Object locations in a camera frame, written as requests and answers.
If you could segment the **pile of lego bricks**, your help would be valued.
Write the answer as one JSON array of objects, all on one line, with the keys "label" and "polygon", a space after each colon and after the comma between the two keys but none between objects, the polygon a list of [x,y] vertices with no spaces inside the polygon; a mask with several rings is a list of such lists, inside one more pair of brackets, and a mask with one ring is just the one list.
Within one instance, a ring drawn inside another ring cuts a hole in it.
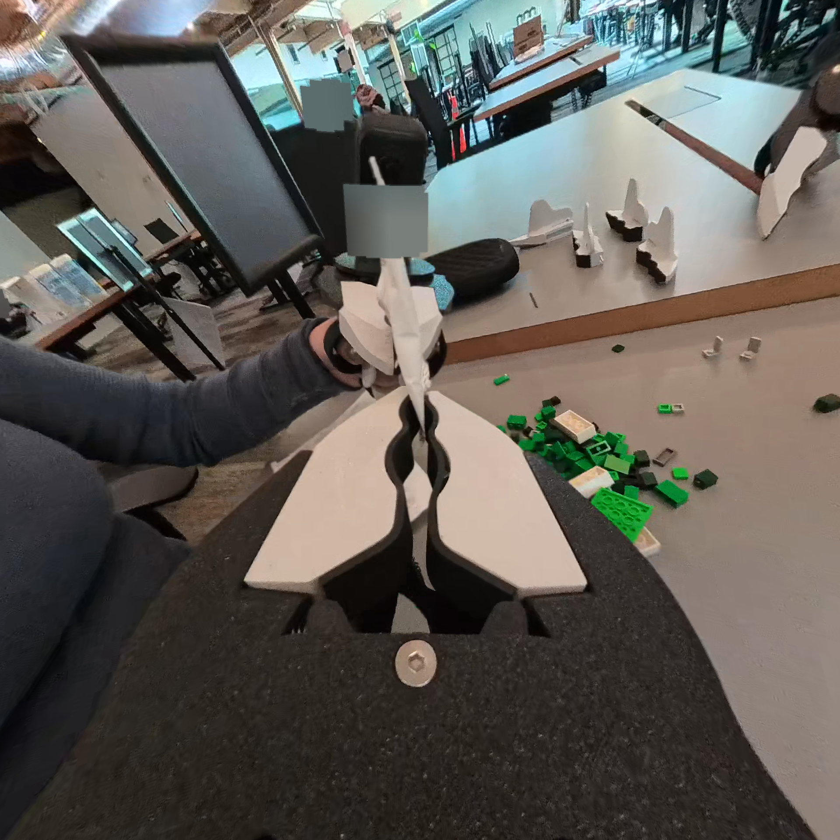
[{"label": "pile of lego bricks", "polygon": [[625,433],[601,428],[595,421],[591,422],[598,434],[584,444],[576,444],[551,423],[552,417],[565,412],[561,408],[560,398],[553,395],[544,399],[532,416],[509,414],[498,428],[524,452],[541,457],[567,484],[580,473],[600,466],[616,478],[610,489],[651,506],[658,500],[668,508],[682,508],[691,491],[709,490],[719,483],[719,475],[712,469],[690,472],[678,463],[677,454],[665,467],[656,466],[652,463],[656,455],[632,446]]}]

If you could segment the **wooden table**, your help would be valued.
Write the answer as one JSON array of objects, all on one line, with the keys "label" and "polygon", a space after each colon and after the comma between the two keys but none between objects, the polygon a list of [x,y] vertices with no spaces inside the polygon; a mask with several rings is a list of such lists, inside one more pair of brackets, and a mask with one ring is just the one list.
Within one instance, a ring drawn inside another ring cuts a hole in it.
[{"label": "wooden table", "polygon": [[475,122],[493,119],[523,104],[552,102],[580,86],[592,74],[605,77],[606,68],[619,60],[618,46],[588,45],[492,91],[473,115]]}]

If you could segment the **spare hand-held gripper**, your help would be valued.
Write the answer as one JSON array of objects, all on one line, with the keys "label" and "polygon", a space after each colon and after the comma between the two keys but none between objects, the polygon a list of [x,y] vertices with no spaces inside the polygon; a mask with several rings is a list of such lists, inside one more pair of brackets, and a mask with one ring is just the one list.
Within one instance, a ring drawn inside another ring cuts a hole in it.
[{"label": "spare hand-held gripper", "polygon": [[804,89],[757,153],[761,181],[757,223],[768,238],[803,181],[838,161],[839,65],[827,66]]}]

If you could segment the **white paper bag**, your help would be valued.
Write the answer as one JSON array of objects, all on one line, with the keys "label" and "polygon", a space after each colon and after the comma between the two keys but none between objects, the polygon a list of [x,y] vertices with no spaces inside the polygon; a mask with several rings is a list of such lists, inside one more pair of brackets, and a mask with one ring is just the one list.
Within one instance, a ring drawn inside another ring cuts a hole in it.
[{"label": "white paper bag", "polygon": [[421,326],[405,256],[384,256],[380,262],[377,298],[391,325],[395,359],[419,423],[419,435],[425,441],[425,400],[431,374],[422,348]]}]

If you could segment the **pack of water bottles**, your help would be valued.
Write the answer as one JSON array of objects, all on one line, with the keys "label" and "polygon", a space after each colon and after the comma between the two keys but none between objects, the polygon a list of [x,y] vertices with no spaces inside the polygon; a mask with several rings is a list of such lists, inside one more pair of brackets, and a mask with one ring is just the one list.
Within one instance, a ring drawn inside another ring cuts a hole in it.
[{"label": "pack of water bottles", "polygon": [[42,326],[73,318],[90,306],[49,264],[3,280],[1,289],[9,302],[22,306]]}]

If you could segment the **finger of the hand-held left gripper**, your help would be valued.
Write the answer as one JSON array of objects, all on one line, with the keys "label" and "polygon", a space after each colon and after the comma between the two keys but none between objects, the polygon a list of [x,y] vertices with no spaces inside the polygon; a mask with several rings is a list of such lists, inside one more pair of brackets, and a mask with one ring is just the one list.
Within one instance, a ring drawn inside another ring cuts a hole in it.
[{"label": "finger of the hand-held left gripper", "polygon": [[416,323],[411,326],[406,339],[408,358],[416,361],[423,356],[429,368],[442,368],[444,364],[443,313],[433,288],[412,286],[412,304]]},{"label": "finger of the hand-held left gripper", "polygon": [[375,286],[357,280],[340,282],[341,354],[361,367],[363,387],[398,387],[393,330]]}]

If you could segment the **small desk display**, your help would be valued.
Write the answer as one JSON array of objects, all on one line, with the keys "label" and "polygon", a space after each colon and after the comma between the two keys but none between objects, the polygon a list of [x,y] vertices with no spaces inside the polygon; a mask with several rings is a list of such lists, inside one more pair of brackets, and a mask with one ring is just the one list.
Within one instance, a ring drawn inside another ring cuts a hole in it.
[{"label": "small desk display", "polygon": [[130,238],[95,206],[56,225],[88,263],[121,291],[152,282],[154,268]]}]

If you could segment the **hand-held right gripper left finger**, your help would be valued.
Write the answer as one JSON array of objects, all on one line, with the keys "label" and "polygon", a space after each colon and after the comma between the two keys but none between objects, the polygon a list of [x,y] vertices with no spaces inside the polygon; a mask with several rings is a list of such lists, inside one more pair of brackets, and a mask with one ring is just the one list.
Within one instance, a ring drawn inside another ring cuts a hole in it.
[{"label": "hand-held right gripper left finger", "polygon": [[245,585],[336,602],[355,629],[389,634],[413,572],[405,483],[414,438],[405,387],[334,428],[310,453]]}]

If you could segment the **person's left forearm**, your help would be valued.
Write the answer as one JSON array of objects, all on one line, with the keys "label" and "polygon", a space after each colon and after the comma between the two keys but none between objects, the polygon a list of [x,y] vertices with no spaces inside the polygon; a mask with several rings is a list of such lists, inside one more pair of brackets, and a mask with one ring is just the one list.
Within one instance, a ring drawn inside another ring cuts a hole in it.
[{"label": "person's left forearm", "polygon": [[85,459],[212,466],[265,443],[343,385],[302,328],[229,370],[152,382],[2,340],[2,466],[46,474]]}]

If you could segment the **person's leg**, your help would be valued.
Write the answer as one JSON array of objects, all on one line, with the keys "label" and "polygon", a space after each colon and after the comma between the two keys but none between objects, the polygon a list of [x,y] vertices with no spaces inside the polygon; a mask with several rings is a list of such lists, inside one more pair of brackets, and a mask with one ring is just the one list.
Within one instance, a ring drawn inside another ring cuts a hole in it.
[{"label": "person's leg", "polygon": [[96,715],[128,639],[190,550],[115,511],[98,470],[2,422],[1,834]]}]

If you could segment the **black quilted pouch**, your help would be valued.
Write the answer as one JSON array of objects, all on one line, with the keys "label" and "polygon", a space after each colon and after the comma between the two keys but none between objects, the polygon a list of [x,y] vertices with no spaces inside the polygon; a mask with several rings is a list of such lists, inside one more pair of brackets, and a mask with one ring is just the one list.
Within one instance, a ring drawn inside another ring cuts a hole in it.
[{"label": "black quilted pouch", "polygon": [[463,306],[497,294],[519,273],[518,252],[507,240],[483,238],[425,257],[455,291]]}]

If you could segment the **large black monitor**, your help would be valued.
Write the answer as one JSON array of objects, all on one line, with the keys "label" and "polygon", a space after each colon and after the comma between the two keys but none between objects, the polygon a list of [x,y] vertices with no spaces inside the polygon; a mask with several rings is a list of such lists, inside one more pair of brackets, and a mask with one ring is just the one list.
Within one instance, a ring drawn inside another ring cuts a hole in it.
[{"label": "large black monitor", "polygon": [[283,291],[314,312],[289,268],[322,231],[224,48],[212,40],[63,35],[119,121],[238,288]]}]

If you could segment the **white spare finger part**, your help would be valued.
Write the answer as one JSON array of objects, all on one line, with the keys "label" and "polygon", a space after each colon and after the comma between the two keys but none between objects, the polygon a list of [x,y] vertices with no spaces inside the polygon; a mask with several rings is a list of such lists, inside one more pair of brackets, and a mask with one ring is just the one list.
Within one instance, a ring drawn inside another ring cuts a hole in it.
[{"label": "white spare finger part", "polygon": [[582,228],[572,229],[571,234],[576,266],[580,269],[603,266],[603,248],[590,222],[590,204],[586,203],[584,205]]},{"label": "white spare finger part", "polygon": [[644,241],[636,248],[636,263],[645,268],[659,286],[676,278],[678,256],[675,246],[674,214],[665,206],[659,220],[646,228]]},{"label": "white spare finger part", "polygon": [[649,223],[646,206],[640,199],[637,180],[629,178],[623,207],[605,212],[610,229],[627,243],[641,243]]},{"label": "white spare finger part", "polygon": [[540,198],[530,206],[528,231],[509,239],[508,242],[520,249],[540,247],[566,236],[572,230],[573,221],[573,212],[570,207],[553,207]]}]

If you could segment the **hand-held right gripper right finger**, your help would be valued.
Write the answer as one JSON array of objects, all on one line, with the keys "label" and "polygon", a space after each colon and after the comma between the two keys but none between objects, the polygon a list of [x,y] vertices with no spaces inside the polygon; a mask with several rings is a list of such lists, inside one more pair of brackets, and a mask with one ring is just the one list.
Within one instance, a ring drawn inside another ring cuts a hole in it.
[{"label": "hand-held right gripper right finger", "polygon": [[519,445],[442,394],[426,396],[426,570],[435,593],[482,625],[503,602],[578,595],[587,580]]}]

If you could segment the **person's left hand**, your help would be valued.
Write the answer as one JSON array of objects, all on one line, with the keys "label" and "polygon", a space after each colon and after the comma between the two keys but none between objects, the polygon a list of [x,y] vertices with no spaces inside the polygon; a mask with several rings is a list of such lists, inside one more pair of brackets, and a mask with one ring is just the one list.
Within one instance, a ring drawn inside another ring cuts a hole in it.
[{"label": "person's left hand", "polygon": [[352,390],[371,389],[371,383],[364,383],[364,360],[343,336],[337,317],[319,322],[309,333],[309,344],[322,366],[340,384]]}]

